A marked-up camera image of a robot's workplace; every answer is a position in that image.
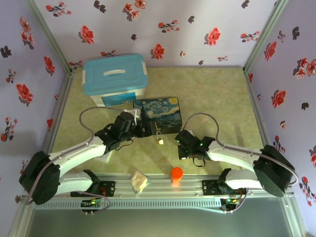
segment painted box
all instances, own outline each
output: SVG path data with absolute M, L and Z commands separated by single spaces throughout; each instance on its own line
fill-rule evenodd
M 154 121 L 162 134 L 179 133 L 181 130 L 182 119 L 176 97 L 136 100 L 134 108 L 141 110 L 141 120 Z

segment plastic storage box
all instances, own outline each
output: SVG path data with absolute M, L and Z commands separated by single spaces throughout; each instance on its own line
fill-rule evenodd
M 138 54 L 91 60 L 82 72 L 83 92 L 97 106 L 114 106 L 143 99 L 148 76 Z

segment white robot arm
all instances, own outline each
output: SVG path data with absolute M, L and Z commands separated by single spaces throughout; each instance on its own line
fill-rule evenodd
M 182 130 L 175 138 L 179 143 L 179 159 L 200 159 L 221 161 L 242 167 L 242 170 L 224 169 L 218 179 L 222 192 L 229 194 L 240 188 L 264 189 L 268 193 L 283 197 L 291 178 L 297 175 L 294 167 L 275 147 L 266 145 L 253 150 L 244 147 L 224 145 L 218 139 L 204 137 L 199 140 L 192 133 Z

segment beige object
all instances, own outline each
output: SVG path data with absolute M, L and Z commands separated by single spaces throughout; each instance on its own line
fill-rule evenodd
M 134 192 L 136 194 L 140 194 L 142 190 L 147 186 L 148 178 L 142 172 L 136 170 L 130 182 L 132 183 Z

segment orange cup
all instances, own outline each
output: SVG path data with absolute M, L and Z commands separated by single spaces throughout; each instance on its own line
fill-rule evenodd
M 171 182 L 178 184 L 183 177 L 183 170 L 180 167 L 174 167 L 171 171 Z

